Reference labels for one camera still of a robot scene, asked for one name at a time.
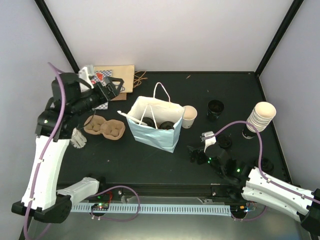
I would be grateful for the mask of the light blue paper bag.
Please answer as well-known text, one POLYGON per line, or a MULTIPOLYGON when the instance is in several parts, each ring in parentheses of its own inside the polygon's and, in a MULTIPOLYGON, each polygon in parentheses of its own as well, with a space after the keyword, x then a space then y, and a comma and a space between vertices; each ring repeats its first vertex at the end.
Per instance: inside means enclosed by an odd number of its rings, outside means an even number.
POLYGON ((171 102, 169 94, 167 94, 168 100, 156 98, 157 86, 164 87, 161 82, 157 82, 153 90, 153 96, 138 96, 127 113, 141 121, 144 117, 153 119, 156 124, 155 128, 126 119, 136 141, 173 153, 179 141, 185 110, 181 105, 171 102), (160 125, 166 121, 173 122, 174 129, 160 129, 160 125))

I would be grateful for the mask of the white stirrer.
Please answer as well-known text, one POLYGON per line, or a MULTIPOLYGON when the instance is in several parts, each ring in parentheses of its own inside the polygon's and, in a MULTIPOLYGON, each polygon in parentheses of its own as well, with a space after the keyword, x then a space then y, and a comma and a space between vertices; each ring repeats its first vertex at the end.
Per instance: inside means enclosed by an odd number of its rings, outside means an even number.
POLYGON ((124 112, 122 112, 120 110, 118 110, 117 113, 120 114, 121 116, 124 116, 124 117, 126 117, 126 118, 128 118, 128 119, 130 119, 130 120, 132 120, 132 121, 134 121, 134 122, 136 122, 138 124, 140 124, 140 125, 147 126, 147 124, 145 122, 143 122, 142 120, 137 119, 137 118, 135 118, 133 116, 130 116, 130 115, 128 115, 128 114, 126 114, 126 113, 124 113, 124 112))

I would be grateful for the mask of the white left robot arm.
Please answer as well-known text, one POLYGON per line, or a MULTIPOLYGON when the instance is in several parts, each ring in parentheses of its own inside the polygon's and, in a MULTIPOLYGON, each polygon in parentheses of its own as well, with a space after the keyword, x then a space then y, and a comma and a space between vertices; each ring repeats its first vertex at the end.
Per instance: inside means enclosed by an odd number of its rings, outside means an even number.
POLYGON ((52 81, 53 96, 37 118, 29 183, 22 199, 12 204, 12 213, 59 224, 66 220, 72 206, 90 196, 101 200, 107 195, 107 186, 92 177, 57 189, 62 160, 79 126, 79 117, 117 97, 124 84, 123 79, 109 76, 104 81, 105 85, 89 84, 72 72, 59 73, 52 81))

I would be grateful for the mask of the single black cup lid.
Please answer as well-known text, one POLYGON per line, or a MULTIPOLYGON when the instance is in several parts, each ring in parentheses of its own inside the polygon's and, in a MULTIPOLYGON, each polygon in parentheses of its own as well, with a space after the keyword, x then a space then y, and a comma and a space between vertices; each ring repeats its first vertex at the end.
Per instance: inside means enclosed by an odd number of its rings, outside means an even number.
POLYGON ((151 127, 151 128, 155 128, 156 127, 156 124, 154 123, 154 120, 150 117, 144 117, 142 119, 142 122, 143 123, 146 123, 147 126, 151 127))

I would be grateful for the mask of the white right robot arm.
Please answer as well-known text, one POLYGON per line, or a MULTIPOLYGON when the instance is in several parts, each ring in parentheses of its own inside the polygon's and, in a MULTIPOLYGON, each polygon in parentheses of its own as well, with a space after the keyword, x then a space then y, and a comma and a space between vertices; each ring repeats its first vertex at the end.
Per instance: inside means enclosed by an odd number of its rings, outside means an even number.
POLYGON ((215 174, 228 182, 228 198, 256 202, 282 212, 300 223, 303 229, 320 234, 320 190, 291 185, 256 166, 230 157, 219 145, 187 146, 191 162, 209 165, 215 174))

